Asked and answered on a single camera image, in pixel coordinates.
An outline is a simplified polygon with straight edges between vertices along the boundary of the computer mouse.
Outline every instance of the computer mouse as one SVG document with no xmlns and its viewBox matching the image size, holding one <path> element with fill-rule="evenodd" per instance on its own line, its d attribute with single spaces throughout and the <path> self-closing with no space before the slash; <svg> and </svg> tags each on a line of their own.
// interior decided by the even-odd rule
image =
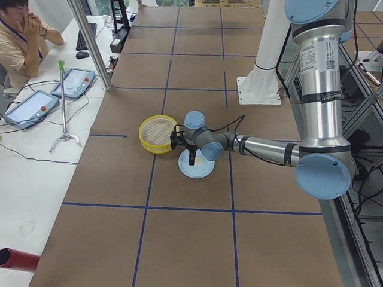
<svg viewBox="0 0 383 287">
<path fill-rule="evenodd" d="M 88 57 L 89 57 L 89 53 L 85 52 L 85 51 L 79 51 L 76 54 L 76 59 L 83 59 L 83 58 L 88 58 Z"/>
</svg>

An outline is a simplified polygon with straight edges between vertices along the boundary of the blue tape line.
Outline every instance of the blue tape line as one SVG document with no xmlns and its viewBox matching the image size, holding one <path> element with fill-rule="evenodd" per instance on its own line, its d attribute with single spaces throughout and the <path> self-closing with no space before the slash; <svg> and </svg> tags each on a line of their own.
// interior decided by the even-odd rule
<svg viewBox="0 0 383 287">
<path fill-rule="evenodd" d="M 356 23 L 356 26 L 357 26 L 357 27 L 361 30 L 361 32 L 365 35 L 365 37 L 367 38 L 367 40 L 369 40 L 369 42 L 371 43 L 371 45 L 372 45 L 374 48 L 376 48 L 375 45 L 373 44 L 373 42 L 371 42 L 370 38 L 366 35 L 366 33 L 363 31 L 363 29 L 359 26 L 358 23 Z"/>
<path fill-rule="evenodd" d="M 89 136 L 109 136 L 109 137 L 115 137 L 115 138 L 127 138 L 127 135 L 107 135 L 102 133 L 90 133 Z"/>
<path fill-rule="evenodd" d="M 226 81 L 226 71 L 225 70 L 223 71 L 223 81 L 224 81 L 224 85 L 225 85 L 225 107 L 228 108 L 229 107 L 229 100 L 227 98 L 227 81 Z"/>
<path fill-rule="evenodd" d="M 205 89 L 205 88 L 131 88 L 131 87 L 116 87 L 122 90 L 173 90 L 173 91 L 225 91 L 223 89 Z"/>
<path fill-rule="evenodd" d="M 174 210 L 174 211 L 197 211 L 197 212 L 223 212 L 231 213 L 231 209 L 205 209 L 187 207 L 166 207 L 166 206 L 136 206 L 123 204 L 99 204 L 99 203 L 78 203 L 65 201 L 62 205 L 84 206 L 84 207 L 110 207 L 110 208 L 134 208 L 134 209 L 153 209 L 153 210 Z M 279 215 L 322 215 L 320 212 L 294 212 L 294 211 L 270 211 L 270 210 L 234 210 L 234 213 L 259 213 L 259 214 L 279 214 Z"/>
<path fill-rule="evenodd" d="M 140 52 L 121 52 L 126 55 L 153 55 L 153 56 L 209 56 L 209 57 L 222 57 L 221 54 L 183 54 L 183 53 L 140 53 Z M 256 55 L 229 55 L 225 54 L 225 57 L 252 57 L 256 58 Z"/>
<path fill-rule="evenodd" d="M 223 20 L 222 20 L 222 8 L 220 7 L 220 20 L 221 20 L 221 41 L 222 41 L 222 58 L 225 59 L 225 46 L 223 39 Z"/>
<path fill-rule="evenodd" d="M 148 205 L 149 205 L 149 199 L 150 199 L 151 184 L 153 182 L 154 168 L 156 166 L 156 158 L 157 158 L 157 155 L 155 154 L 154 157 L 153 157 L 153 164 L 151 166 L 150 181 L 149 181 L 149 187 L 148 187 L 148 196 L 146 198 L 144 218 L 142 220 L 141 235 L 140 235 L 140 238 L 139 238 L 139 245 L 138 245 L 138 251 L 137 251 L 136 265 L 135 265 L 135 269 L 134 269 L 134 276 L 133 276 L 132 287 L 135 287 L 136 280 L 137 280 L 137 273 L 138 273 L 138 266 L 139 266 L 139 257 L 141 256 L 142 241 L 144 239 L 146 216 L 147 216 L 147 213 L 148 213 Z"/>
<path fill-rule="evenodd" d="M 179 26 L 140 26 L 140 25 L 134 25 L 133 27 L 138 28 L 171 28 L 171 29 L 222 29 L 218 27 L 179 27 Z M 241 28 L 241 27 L 225 27 L 223 29 L 227 30 L 263 30 L 263 28 Z"/>
<path fill-rule="evenodd" d="M 236 230 L 236 221 L 235 221 L 234 180 L 233 180 L 232 153 L 230 151 L 229 151 L 229 172 L 230 172 L 230 189 L 231 189 L 231 195 L 232 195 L 232 218 L 233 218 L 233 242 L 234 242 L 234 261 L 235 261 L 235 282 L 236 282 L 236 287 L 239 287 L 237 230 Z"/>
<path fill-rule="evenodd" d="M 172 55 L 174 53 L 174 47 L 175 47 L 175 39 L 177 38 L 177 29 L 178 29 L 178 21 L 180 19 L 180 7 L 178 7 L 178 14 L 177 14 L 177 22 L 175 24 L 175 31 L 174 31 L 174 39 L 173 39 L 173 48 L 172 48 Z"/>
<path fill-rule="evenodd" d="M 382 20 L 374 13 L 374 12 L 372 12 L 372 14 L 381 22 L 381 23 L 383 23 L 382 22 Z"/>
<path fill-rule="evenodd" d="M 163 102 L 162 102 L 162 109 L 161 109 L 161 114 L 163 115 L 163 112 L 165 110 L 165 103 L 166 103 L 166 96 L 168 95 L 168 85 L 169 85 L 169 77 L 170 77 L 170 71 L 172 69 L 172 60 L 170 60 L 169 64 L 169 69 L 168 69 L 168 78 L 166 79 L 166 85 L 165 85 L 165 95 L 163 97 Z"/>
</svg>

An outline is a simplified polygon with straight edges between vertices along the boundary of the man's hand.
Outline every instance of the man's hand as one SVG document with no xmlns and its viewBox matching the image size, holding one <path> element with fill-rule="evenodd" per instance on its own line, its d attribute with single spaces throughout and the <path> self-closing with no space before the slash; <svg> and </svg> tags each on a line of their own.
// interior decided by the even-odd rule
<svg viewBox="0 0 383 287">
<path fill-rule="evenodd" d="M 35 22 L 38 23 L 38 29 L 39 29 L 38 33 L 39 33 L 40 35 L 44 35 L 44 34 L 47 33 L 47 30 L 45 30 L 45 28 L 43 28 L 43 27 L 41 26 L 41 19 L 40 19 L 37 15 L 35 15 L 33 12 L 30 12 L 30 13 L 28 13 L 28 16 L 29 16 L 30 18 L 32 18 Z"/>
<path fill-rule="evenodd" d="M 39 25 L 39 22 L 35 21 L 31 16 L 27 14 L 24 15 L 24 29 L 22 29 L 22 31 L 27 39 L 36 39 L 39 35 L 40 26 L 41 21 Z"/>
</svg>

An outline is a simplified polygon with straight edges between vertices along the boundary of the yellow basket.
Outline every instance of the yellow basket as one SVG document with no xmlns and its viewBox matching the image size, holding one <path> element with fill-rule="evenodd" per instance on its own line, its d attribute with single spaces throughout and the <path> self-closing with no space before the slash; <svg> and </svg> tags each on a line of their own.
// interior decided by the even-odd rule
<svg viewBox="0 0 383 287">
<path fill-rule="evenodd" d="M 170 135 L 177 122 L 167 115 L 154 115 L 147 118 L 139 127 L 138 136 L 142 146 L 152 154 L 171 151 Z"/>
</svg>

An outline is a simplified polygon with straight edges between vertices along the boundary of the office chair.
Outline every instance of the office chair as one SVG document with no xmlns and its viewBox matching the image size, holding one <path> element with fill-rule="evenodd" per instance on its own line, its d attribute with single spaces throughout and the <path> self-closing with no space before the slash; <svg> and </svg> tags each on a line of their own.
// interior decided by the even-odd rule
<svg viewBox="0 0 383 287">
<path fill-rule="evenodd" d="M 0 64 L 0 85 L 3 86 L 3 97 L 9 99 L 10 97 L 16 97 L 20 89 L 12 88 L 10 76 L 7 70 Z"/>
</svg>

